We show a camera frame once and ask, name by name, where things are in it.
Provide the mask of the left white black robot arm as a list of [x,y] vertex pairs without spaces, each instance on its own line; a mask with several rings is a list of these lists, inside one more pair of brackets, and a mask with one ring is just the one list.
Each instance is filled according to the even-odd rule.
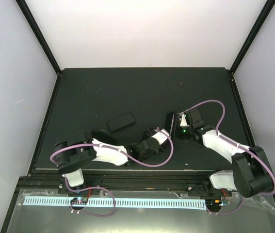
[[[170,144],[170,154],[165,161],[156,165],[145,163],[149,156],[162,154],[167,143]],[[74,145],[64,141],[57,144],[50,161],[56,165],[69,188],[80,194],[86,189],[82,167],[92,161],[115,166],[123,166],[132,161],[145,167],[161,167],[171,160],[173,153],[174,144],[170,134],[165,129],[155,129],[142,142],[127,145],[111,145],[93,137]]]

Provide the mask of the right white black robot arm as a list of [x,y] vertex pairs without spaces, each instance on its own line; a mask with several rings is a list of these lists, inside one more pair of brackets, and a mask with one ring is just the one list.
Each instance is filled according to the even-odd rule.
[[231,170],[217,171],[203,182],[205,194],[213,196],[220,189],[227,189],[249,198],[274,191],[275,180],[263,148],[239,144],[214,127],[206,126],[196,108],[178,114],[174,136],[183,140],[191,139],[231,163]]

